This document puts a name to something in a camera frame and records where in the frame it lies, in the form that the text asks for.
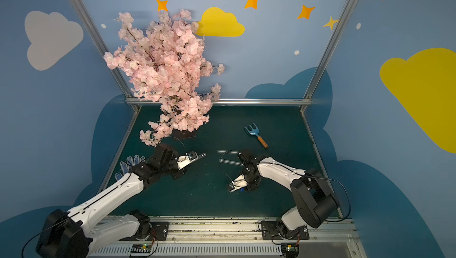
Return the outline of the clear test tube diagonal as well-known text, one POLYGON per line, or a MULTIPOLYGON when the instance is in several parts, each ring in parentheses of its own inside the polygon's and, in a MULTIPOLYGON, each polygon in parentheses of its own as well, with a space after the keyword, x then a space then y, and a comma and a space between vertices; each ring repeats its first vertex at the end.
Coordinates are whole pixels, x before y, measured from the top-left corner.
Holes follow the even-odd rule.
POLYGON ((220 163, 223 163, 223 164, 230 164, 230 165, 236 165, 236 166, 244 166, 244 164, 241 163, 241 162, 236 162, 236 161, 231 161, 231 160, 226 160, 226 159, 220 159, 219 162, 220 162, 220 163))

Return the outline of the clear test tube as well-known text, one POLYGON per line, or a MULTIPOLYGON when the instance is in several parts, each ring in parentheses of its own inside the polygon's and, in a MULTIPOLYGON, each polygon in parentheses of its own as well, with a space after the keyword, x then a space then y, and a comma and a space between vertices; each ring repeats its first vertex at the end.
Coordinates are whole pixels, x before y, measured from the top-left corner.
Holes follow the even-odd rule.
POLYGON ((220 154, 239 154, 239 151, 217 150, 217 153, 220 153, 220 154))
POLYGON ((191 163, 196 162, 196 161, 198 161, 200 159, 203 159, 204 157, 206 157, 206 155, 207 155, 206 153, 202 153, 202 154, 199 154, 199 155, 195 153, 195 156, 192 157, 192 159, 191 159, 191 163))

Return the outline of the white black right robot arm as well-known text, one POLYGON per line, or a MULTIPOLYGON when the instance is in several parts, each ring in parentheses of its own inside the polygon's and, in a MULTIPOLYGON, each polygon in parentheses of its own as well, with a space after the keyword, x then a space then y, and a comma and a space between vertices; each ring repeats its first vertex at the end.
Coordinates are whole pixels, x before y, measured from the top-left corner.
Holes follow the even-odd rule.
POLYGON ((263 240, 299 240, 309 239, 308 227, 318 228, 324 222, 337 223, 348 219, 352 205, 348 202, 347 214, 337 220, 330 215, 340 207, 340 201, 333 191, 331 183, 344 185, 330 178, 325 178, 316 169, 302 170, 280 163, 272 157, 256 157, 249 150, 220 151, 222 155, 236 154, 238 162, 219 159, 220 163, 241 165, 241 174, 230 181, 228 190, 253 191, 259 188, 262 179, 269 179, 280 184, 292 193, 295 207, 289 209, 275 222, 261 221, 259 230, 263 240))

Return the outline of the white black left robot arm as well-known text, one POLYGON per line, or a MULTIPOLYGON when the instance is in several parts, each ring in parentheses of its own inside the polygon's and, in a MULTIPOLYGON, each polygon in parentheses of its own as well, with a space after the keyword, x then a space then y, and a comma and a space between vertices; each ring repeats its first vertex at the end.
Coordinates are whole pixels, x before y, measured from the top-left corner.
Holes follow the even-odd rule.
POLYGON ((49 214, 37 239, 42 258, 86 258, 100 248, 126 238, 158 241, 150 218, 135 210, 113 222, 101 221, 128 199, 157 183, 163 176, 177 179, 190 164, 205 157, 191 151, 182 156, 165 144, 149 158, 132 157, 121 163, 117 182, 88 201, 67 211, 49 214))

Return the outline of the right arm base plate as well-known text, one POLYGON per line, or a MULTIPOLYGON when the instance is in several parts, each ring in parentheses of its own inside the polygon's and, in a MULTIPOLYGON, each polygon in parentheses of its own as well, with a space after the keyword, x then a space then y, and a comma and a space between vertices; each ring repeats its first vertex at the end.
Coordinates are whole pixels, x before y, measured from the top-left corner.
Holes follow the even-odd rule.
POLYGON ((279 221, 260 221, 258 229, 263 240, 309 240, 306 225, 289 230, 284 223, 279 221))

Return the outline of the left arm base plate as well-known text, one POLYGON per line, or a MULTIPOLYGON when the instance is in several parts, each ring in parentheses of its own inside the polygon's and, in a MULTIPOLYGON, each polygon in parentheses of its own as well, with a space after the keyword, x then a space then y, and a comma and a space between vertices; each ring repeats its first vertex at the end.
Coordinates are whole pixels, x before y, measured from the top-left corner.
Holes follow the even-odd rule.
POLYGON ((165 241, 169 230, 169 222, 153 221, 142 223, 136 233, 121 241, 165 241))

